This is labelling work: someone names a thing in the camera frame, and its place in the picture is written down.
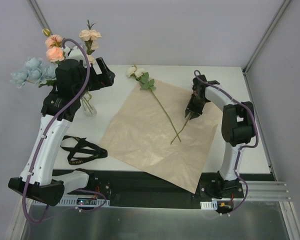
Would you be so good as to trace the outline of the orange wrapping paper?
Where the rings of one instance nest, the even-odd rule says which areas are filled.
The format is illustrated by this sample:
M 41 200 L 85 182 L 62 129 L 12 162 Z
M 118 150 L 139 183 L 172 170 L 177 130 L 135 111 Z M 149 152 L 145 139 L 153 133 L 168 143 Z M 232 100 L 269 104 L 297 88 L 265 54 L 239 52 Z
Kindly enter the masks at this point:
M 189 90 L 156 80 L 155 95 L 180 131 L 186 122 Z M 191 193 L 200 176 L 222 118 L 222 112 L 207 103 L 200 117 L 189 120 L 179 134 L 181 142 L 151 93 L 135 86 L 111 120 L 99 145 L 110 157 L 166 180 Z

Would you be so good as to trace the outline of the mauve rose stem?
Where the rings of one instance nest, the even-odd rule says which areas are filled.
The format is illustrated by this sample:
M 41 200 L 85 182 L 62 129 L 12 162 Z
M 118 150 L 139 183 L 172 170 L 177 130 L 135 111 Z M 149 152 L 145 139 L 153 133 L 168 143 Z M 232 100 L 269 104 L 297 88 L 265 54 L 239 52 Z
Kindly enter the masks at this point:
M 189 122 L 189 120 L 190 120 L 190 118 L 192 117 L 192 115 L 193 115 L 192 113 L 189 113 L 189 116 L 187 117 L 187 119 L 186 119 L 184 125 L 182 126 L 181 130 L 178 131 L 178 132 L 176 133 L 175 137 L 174 137 L 174 138 L 172 139 L 172 141 L 170 142 L 170 145 L 172 145 L 172 143 L 175 141 L 175 139 L 179 137 L 179 134 L 184 130 L 184 128 L 186 127 L 186 125 L 187 125 L 187 123 Z

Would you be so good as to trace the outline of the blue flower stem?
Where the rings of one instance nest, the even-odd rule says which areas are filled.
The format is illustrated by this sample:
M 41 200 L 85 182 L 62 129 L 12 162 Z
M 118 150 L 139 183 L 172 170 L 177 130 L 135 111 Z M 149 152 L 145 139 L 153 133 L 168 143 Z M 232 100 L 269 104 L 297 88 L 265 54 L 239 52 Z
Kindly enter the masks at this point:
M 10 74 L 10 82 L 17 88 L 25 84 L 37 85 L 39 88 L 53 86 L 56 80 L 57 66 L 44 65 L 42 58 L 29 57 L 23 67 Z

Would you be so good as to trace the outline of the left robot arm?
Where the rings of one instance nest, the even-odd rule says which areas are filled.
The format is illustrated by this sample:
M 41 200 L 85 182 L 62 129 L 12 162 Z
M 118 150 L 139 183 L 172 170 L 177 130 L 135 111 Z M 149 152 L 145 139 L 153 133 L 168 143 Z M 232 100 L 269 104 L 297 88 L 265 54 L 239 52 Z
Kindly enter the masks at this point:
M 112 72 L 102 57 L 96 59 L 101 73 L 85 67 L 76 59 L 62 61 L 55 70 L 52 91 L 44 99 L 40 127 L 30 158 L 20 176 L 12 177 L 8 187 L 24 198 L 48 206 L 57 205 L 64 194 L 80 190 L 89 195 L 95 191 L 94 174 L 82 168 L 53 177 L 53 168 L 61 143 L 81 107 L 81 97 L 114 84 Z

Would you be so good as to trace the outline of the peach rose stem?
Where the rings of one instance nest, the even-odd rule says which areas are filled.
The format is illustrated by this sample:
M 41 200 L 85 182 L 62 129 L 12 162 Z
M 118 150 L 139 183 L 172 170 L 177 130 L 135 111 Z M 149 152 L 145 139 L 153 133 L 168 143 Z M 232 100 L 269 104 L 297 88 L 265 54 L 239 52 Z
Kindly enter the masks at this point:
M 49 62 L 58 65 L 65 59 L 65 52 L 62 48 L 63 38 L 58 34 L 52 34 L 48 28 L 43 28 L 42 33 L 46 37 L 46 58 Z

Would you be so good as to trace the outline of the black ribbon gold lettering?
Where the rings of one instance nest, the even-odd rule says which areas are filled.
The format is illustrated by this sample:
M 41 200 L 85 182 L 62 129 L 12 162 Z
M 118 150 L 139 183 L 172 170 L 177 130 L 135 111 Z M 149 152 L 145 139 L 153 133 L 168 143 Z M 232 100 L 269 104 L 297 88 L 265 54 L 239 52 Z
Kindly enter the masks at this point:
M 98 145 L 87 141 L 86 137 L 76 137 L 65 135 L 62 142 L 68 139 L 74 139 L 76 145 L 73 147 L 60 146 L 64 151 L 68 152 L 67 161 L 70 165 L 78 166 L 97 159 L 108 157 L 108 151 Z

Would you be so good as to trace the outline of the cream rose stem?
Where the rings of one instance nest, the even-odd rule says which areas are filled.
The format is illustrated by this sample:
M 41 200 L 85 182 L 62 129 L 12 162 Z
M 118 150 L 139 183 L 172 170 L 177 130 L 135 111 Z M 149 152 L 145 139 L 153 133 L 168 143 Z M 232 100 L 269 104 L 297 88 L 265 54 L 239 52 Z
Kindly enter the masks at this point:
M 87 20 L 88 29 L 84 29 L 79 33 L 79 38 L 86 47 L 86 55 L 91 66 L 97 63 L 92 54 L 99 47 L 97 40 L 102 37 L 100 32 L 93 29 L 94 25 L 94 22 L 90 22 L 89 20 Z

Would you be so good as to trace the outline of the white rose stem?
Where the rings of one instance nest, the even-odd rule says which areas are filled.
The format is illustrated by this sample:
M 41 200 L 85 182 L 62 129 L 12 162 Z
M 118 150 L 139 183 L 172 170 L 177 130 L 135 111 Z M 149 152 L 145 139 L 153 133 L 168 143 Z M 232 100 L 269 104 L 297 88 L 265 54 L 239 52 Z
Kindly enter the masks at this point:
M 155 86 L 155 79 L 150 77 L 149 72 L 145 68 L 138 67 L 136 64 L 131 65 L 127 69 L 126 76 L 128 78 L 132 78 L 132 79 L 136 80 L 137 82 L 139 82 L 141 91 L 147 91 L 147 92 L 151 93 L 151 95 L 154 97 L 154 99 L 160 106 L 161 110 L 164 112 L 165 116 L 167 117 L 167 119 L 175 133 L 175 137 L 170 142 L 170 144 L 172 144 L 175 141 L 175 139 L 178 139 L 178 141 L 181 143 L 182 140 L 179 136 L 179 133 L 177 132 L 175 125 L 173 124 L 171 117 L 169 116 L 168 112 L 166 111 L 166 109 L 162 105 L 161 101 L 158 99 L 158 97 L 155 94 L 155 90 L 157 89 Z

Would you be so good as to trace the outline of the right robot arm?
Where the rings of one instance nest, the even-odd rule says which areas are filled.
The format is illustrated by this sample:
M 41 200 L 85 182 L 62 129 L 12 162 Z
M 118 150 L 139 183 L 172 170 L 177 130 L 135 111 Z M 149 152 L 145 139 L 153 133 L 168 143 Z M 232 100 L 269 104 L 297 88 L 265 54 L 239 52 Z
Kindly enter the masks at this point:
M 208 81 L 198 70 L 194 71 L 192 95 L 185 109 L 185 116 L 195 119 L 203 114 L 204 106 L 213 103 L 222 111 L 221 135 L 225 151 L 216 180 L 204 187 L 212 198 L 222 199 L 240 188 L 239 173 L 243 150 L 258 146 L 254 105 L 240 102 L 226 92 L 216 80 Z

